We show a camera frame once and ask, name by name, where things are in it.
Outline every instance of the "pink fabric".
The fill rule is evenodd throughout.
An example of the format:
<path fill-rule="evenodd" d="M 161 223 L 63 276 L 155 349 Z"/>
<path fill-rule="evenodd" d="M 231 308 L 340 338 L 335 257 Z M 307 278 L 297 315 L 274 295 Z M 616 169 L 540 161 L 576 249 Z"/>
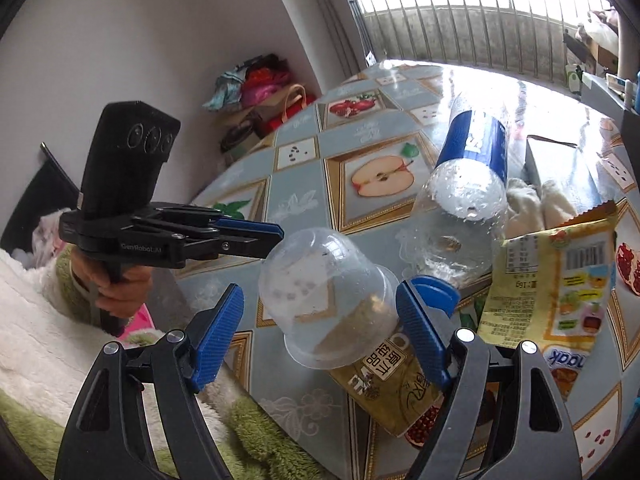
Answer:
<path fill-rule="evenodd" d="M 282 88 L 282 85 L 267 84 L 263 86 L 257 86 L 256 88 L 249 88 L 247 91 L 242 92 L 241 103 L 242 108 L 248 108 L 249 106 L 259 105 L 267 97 L 275 94 Z"/>
<path fill-rule="evenodd" d="M 118 339 L 125 340 L 131 332 L 155 327 L 156 326 L 151 319 L 151 314 L 149 314 L 149 310 L 147 309 L 146 304 L 143 303 L 140 307 L 140 310 L 136 313 L 133 319 L 129 321 L 126 329 L 124 329 L 124 333 Z"/>

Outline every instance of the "white towel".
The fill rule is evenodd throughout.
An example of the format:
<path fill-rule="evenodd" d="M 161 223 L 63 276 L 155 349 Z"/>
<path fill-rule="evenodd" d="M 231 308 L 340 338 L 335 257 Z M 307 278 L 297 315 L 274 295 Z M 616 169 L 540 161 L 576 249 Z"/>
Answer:
<path fill-rule="evenodd" d="M 507 182 L 507 202 L 507 238 L 516 238 L 545 229 L 542 205 L 535 186 L 528 186 L 519 178 L 510 178 Z"/>
<path fill-rule="evenodd" d="M 553 180 L 547 180 L 540 189 L 527 185 L 519 178 L 507 182 L 506 238 L 516 238 L 552 229 L 576 216 L 575 207 Z"/>
<path fill-rule="evenodd" d="M 545 227 L 553 229 L 577 215 L 575 207 L 553 180 L 547 180 L 540 190 Z"/>

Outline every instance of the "blue bottle label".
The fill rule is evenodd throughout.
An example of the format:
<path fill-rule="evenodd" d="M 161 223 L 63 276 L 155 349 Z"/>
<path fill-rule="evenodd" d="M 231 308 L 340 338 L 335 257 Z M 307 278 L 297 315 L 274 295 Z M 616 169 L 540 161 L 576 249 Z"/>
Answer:
<path fill-rule="evenodd" d="M 472 158 L 494 170 L 507 182 L 507 142 L 504 125 L 484 112 L 468 110 L 449 126 L 436 167 L 454 158 Z"/>

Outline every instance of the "cardboard box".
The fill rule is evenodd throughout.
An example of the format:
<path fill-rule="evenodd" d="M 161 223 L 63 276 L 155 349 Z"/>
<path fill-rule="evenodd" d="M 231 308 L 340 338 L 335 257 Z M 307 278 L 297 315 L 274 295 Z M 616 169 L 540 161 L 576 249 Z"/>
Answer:
<path fill-rule="evenodd" d="M 546 181 L 553 180 L 578 213 L 588 211 L 602 202 L 598 187 L 576 144 L 527 136 L 524 166 L 530 183 L 538 188 L 538 194 Z"/>
<path fill-rule="evenodd" d="M 608 68 L 610 71 L 617 73 L 618 72 L 618 55 L 612 54 L 609 50 L 602 48 L 595 41 L 591 41 L 589 46 L 589 51 L 591 55 L 595 58 L 598 64 L 602 65 L 605 68 Z"/>

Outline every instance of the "metal screw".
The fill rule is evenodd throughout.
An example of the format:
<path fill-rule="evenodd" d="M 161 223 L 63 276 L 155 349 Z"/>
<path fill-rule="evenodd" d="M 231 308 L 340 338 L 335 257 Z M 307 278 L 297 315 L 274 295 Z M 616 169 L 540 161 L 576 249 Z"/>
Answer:
<path fill-rule="evenodd" d="M 476 334 L 474 334 L 468 328 L 460 328 L 456 332 L 456 337 L 460 339 L 460 341 L 464 341 L 465 343 L 471 343 L 475 339 Z"/>
<path fill-rule="evenodd" d="M 111 341 L 110 343 L 107 343 L 104 348 L 102 348 L 102 351 L 107 355 L 112 355 L 115 354 L 119 349 L 120 346 L 118 345 L 118 343 L 116 343 L 115 341 Z"/>
<path fill-rule="evenodd" d="M 538 347 L 536 346 L 536 344 L 533 341 L 523 341 L 522 342 L 522 349 L 527 354 L 535 354 L 536 351 L 538 350 Z"/>
<path fill-rule="evenodd" d="M 169 343 L 179 343 L 183 339 L 184 332 L 182 330 L 171 330 L 171 332 L 166 335 L 166 340 Z"/>

